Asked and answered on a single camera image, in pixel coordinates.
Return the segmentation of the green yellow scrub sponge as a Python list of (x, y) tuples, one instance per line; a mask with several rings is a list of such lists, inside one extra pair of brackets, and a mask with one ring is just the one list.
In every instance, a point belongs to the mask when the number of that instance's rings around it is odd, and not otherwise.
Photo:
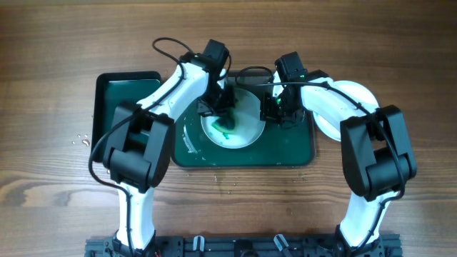
[(221, 132), (225, 139), (229, 139), (229, 136), (235, 131), (236, 119), (232, 114), (220, 116), (211, 123), (211, 126)]

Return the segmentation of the white plate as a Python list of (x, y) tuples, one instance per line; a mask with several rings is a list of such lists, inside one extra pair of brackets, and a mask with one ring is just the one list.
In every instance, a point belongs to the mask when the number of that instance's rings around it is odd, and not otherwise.
[[(345, 93), (370, 113), (380, 107), (376, 97), (362, 84), (354, 81), (334, 81), (330, 86)], [(314, 120), (319, 129), (333, 140), (341, 140), (342, 121), (352, 116), (366, 115), (349, 100), (332, 90), (316, 89), (315, 92), (318, 99), (313, 100), (311, 108)]]
[(235, 88), (235, 108), (231, 109), (234, 128), (222, 129), (220, 122), (225, 117), (201, 117), (201, 126), (206, 136), (223, 148), (244, 148), (256, 141), (262, 134), (265, 121), (260, 119), (261, 101), (246, 89)]

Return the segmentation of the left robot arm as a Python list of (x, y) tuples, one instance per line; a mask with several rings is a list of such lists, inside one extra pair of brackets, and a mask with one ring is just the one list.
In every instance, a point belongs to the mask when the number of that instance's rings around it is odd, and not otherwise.
[(175, 62), (174, 74), (155, 92), (116, 107), (111, 129), (93, 147), (104, 148), (107, 185), (119, 193), (122, 218), (114, 250), (122, 256), (154, 252), (154, 189), (174, 153), (176, 120), (193, 102), (203, 117), (228, 116), (235, 106), (234, 89), (223, 85), (224, 65), (231, 63), (224, 44), (210, 40), (203, 52), (189, 50)]

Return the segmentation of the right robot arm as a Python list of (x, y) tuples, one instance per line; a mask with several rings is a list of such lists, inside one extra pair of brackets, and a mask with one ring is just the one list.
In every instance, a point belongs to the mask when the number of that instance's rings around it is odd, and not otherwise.
[(362, 85), (334, 81), (321, 70), (308, 71), (297, 52), (275, 62), (273, 93), (266, 94), (260, 117), (283, 128), (296, 126), (306, 111), (318, 114), (339, 132), (343, 175), (351, 190), (345, 218), (336, 228), (336, 256), (372, 251), (388, 205), (401, 199), (417, 164), (402, 111), (380, 107)]

